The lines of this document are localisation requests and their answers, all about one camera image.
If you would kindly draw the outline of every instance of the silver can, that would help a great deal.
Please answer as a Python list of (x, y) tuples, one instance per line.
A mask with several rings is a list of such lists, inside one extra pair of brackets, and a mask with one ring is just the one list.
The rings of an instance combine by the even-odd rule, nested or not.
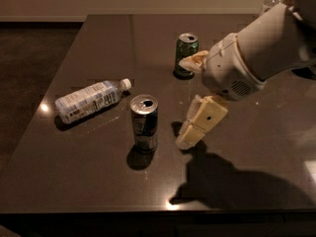
[(130, 101), (135, 147), (149, 153), (158, 147), (158, 101), (150, 95), (139, 95)]

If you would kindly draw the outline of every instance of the can lid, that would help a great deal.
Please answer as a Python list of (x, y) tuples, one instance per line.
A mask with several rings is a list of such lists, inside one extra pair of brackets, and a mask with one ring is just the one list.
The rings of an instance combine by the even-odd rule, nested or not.
[(122, 89), (123, 89), (124, 91), (128, 91), (128, 90), (131, 88), (131, 83), (130, 83), (129, 79), (127, 79), (127, 78), (121, 80), (121, 81), (120, 81), (120, 84), (121, 84)]
[(158, 108), (158, 101), (150, 95), (138, 95), (130, 101), (130, 108), (137, 114), (148, 115)]
[(179, 36), (179, 39), (184, 43), (194, 43), (198, 41), (198, 36), (194, 33), (184, 33)]

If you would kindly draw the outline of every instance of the dark table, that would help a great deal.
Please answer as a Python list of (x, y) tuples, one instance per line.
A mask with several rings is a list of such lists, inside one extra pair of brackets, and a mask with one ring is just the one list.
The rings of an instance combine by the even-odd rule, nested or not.
[[(175, 137), (200, 76), (173, 76), (178, 35), (209, 49), (252, 15), (88, 16), (0, 178), (2, 214), (159, 212), (296, 213), (316, 205), (316, 84), (291, 71), (230, 103), (196, 148)], [(130, 95), (73, 125), (53, 102), (102, 80), (129, 78)], [(159, 103), (159, 147), (133, 150), (130, 100)]]

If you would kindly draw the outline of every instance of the bottle label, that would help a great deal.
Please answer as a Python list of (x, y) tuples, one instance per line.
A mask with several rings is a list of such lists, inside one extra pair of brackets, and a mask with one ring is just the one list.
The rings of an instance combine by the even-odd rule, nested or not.
[(66, 123), (71, 123), (118, 101), (116, 87), (105, 81), (62, 97), (56, 101), (56, 105), (61, 118)]

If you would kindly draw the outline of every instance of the green soda can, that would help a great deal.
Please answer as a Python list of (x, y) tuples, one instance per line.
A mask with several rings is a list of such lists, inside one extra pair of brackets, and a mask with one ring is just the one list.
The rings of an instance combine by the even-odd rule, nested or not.
[(181, 34), (177, 40), (176, 65), (174, 75), (180, 79), (191, 79), (194, 72), (188, 71), (179, 65), (180, 60), (198, 52), (198, 36), (192, 33)]

